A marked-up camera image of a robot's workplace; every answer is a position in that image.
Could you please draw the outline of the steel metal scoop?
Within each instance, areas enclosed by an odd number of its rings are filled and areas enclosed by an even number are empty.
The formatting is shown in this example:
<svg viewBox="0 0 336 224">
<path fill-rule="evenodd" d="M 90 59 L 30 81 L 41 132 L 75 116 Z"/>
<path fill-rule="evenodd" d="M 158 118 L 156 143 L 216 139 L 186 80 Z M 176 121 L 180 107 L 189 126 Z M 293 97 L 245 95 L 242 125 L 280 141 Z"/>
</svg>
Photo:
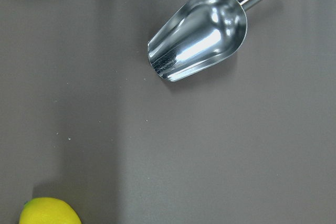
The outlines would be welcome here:
<svg viewBox="0 0 336 224">
<path fill-rule="evenodd" d="M 262 0 L 188 0 L 148 42 L 148 60 L 176 82 L 233 55 L 243 44 L 246 12 Z"/>
</svg>

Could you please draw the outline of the yellow lemon near lime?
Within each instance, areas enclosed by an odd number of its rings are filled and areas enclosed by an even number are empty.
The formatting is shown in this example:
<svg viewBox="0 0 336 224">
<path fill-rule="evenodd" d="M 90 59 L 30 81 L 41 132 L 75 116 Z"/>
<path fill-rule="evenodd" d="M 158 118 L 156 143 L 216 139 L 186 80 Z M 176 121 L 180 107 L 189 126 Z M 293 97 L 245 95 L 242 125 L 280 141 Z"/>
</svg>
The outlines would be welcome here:
<svg viewBox="0 0 336 224">
<path fill-rule="evenodd" d="M 19 223 L 82 223 L 75 210 L 65 201 L 38 197 L 25 203 Z"/>
</svg>

